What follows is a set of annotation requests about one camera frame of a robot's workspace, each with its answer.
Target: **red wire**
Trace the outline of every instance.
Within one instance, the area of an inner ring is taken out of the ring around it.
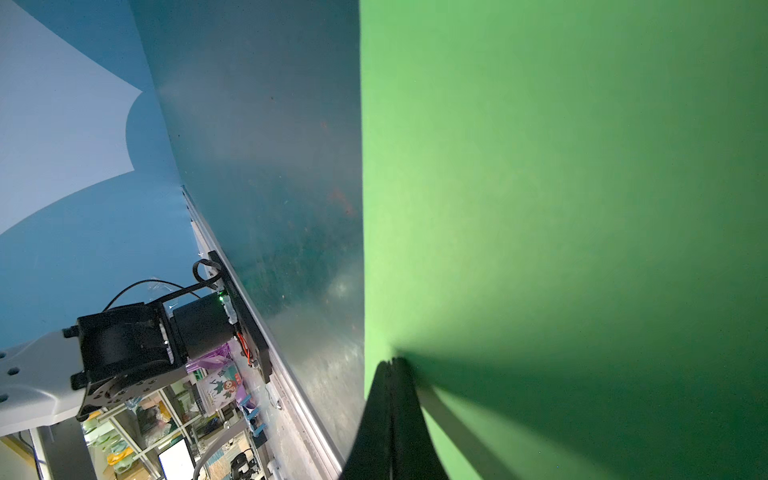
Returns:
[[[237,338],[240,340],[240,346],[243,347],[245,356],[248,359],[248,366],[253,366],[253,355],[251,355],[250,353],[250,349],[248,348],[248,343],[243,338],[243,334],[240,332],[237,332]]]

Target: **purple plastic bag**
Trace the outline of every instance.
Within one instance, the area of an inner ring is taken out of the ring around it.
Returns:
[[[215,370],[219,369],[232,361],[230,355],[230,344],[224,343],[215,350],[211,350],[199,359],[191,360],[187,364],[187,373],[194,372],[197,369]]]

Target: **computer monitor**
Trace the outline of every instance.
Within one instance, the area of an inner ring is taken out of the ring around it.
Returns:
[[[166,480],[192,480],[194,460],[186,439],[181,439],[160,455]]]

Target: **green screen backdrop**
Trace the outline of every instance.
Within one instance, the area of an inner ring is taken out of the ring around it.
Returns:
[[[362,1],[366,376],[452,478],[768,478],[767,25]]]

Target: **cardboard box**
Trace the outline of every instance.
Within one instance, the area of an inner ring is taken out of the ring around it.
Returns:
[[[152,477],[141,460],[137,460],[127,472],[118,473],[118,480],[152,480]]]

